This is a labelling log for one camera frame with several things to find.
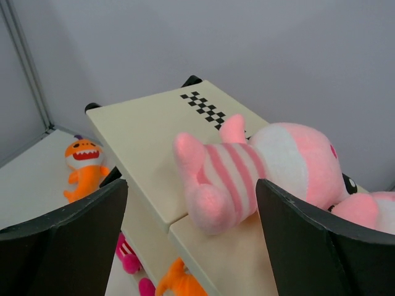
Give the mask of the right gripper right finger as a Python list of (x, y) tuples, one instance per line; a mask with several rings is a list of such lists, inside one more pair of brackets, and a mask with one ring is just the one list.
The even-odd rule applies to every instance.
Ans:
[(256, 195), (279, 295), (394, 295), (394, 235), (334, 216), (266, 179)]

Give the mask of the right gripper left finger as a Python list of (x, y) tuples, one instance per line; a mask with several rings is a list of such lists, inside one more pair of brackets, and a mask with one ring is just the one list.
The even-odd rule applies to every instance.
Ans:
[(128, 196), (116, 179), (1, 230), (1, 295), (104, 295)]

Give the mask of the white head glasses magenta plush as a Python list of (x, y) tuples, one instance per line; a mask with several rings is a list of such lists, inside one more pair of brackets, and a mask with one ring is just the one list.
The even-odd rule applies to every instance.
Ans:
[(123, 269), (128, 274), (135, 274), (142, 270), (142, 264), (136, 253), (130, 247), (127, 242), (123, 232), (120, 232), (118, 236), (117, 246), (115, 249), (115, 254), (118, 259), (121, 261)]

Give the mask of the light pink striped plush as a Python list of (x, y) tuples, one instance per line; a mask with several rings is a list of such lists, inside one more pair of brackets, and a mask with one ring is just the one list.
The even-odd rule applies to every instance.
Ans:
[(220, 127), (219, 143), (204, 144), (186, 132), (173, 142), (188, 215), (206, 234), (227, 231), (257, 211), (260, 179), (324, 210), (357, 192), (319, 130), (272, 123), (247, 138), (244, 127), (236, 114)]

